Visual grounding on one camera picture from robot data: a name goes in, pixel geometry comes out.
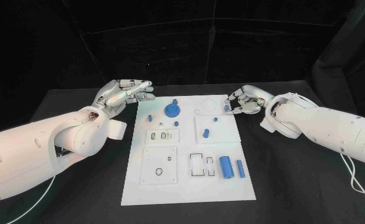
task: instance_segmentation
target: black backdrop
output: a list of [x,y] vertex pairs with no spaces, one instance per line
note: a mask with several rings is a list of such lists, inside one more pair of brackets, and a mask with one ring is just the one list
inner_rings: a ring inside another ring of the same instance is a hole
[[3,0],[2,128],[50,89],[299,80],[357,0]]

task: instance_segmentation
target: black tablecloth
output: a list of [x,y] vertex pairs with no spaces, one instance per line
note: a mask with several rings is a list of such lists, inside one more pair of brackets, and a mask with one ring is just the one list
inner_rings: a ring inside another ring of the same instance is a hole
[[[243,85],[158,86],[153,93],[231,94]],[[253,85],[275,95],[298,92],[321,105],[305,81]],[[51,90],[32,121],[80,110],[97,91]],[[130,104],[116,117],[129,124],[123,141],[109,139],[101,151],[57,176],[42,202],[18,223],[365,223],[365,195],[350,186],[339,154],[303,135],[293,140],[270,133],[260,126],[263,112],[236,116],[256,201],[122,206],[136,111],[138,104]],[[365,164],[355,161],[355,165],[365,181]],[[28,210],[50,182],[0,201],[0,221],[6,223]]]

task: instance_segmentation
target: robotic arm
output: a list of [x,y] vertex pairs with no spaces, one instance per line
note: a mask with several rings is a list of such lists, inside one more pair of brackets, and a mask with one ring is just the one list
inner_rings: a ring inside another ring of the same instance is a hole
[[[113,80],[99,91],[91,106],[0,133],[0,200],[97,154],[107,137],[123,139],[126,123],[112,118],[126,104],[155,100],[148,93],[153,91],[150,86],[149,81]],[[64,148],[60,154],[55,145]]]
[[296,139],[303,133],[319,145],[365,162],[365,118],[319,107],[303,96],[275,96],[260,88],[243,86],[226,100],[238,98],[240,107],[227,114],[256,114],[264,108],[262,126]]

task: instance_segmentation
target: blue part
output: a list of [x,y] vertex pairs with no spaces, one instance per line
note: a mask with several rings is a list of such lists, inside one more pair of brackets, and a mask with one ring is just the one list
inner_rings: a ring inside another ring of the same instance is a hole
[[240,171],[240,177],[246,177],[246,172],[244,172],[244,167],[243,167],[243,161],[237,160],[237,166],[238,166],[238,171]]
[[205,129],[204,130],[204,138],[208,138],[208,136],[210,136],[210,129]]
[[165,114],[168,117],[174,118],[181,113],[181,107],[178,104],[169,104],[165,108]]
[[234,178],[234,170],[233,170],[230,157],[221,157],[220,163],[221,163],[221,168],[223,168],[223,177]]

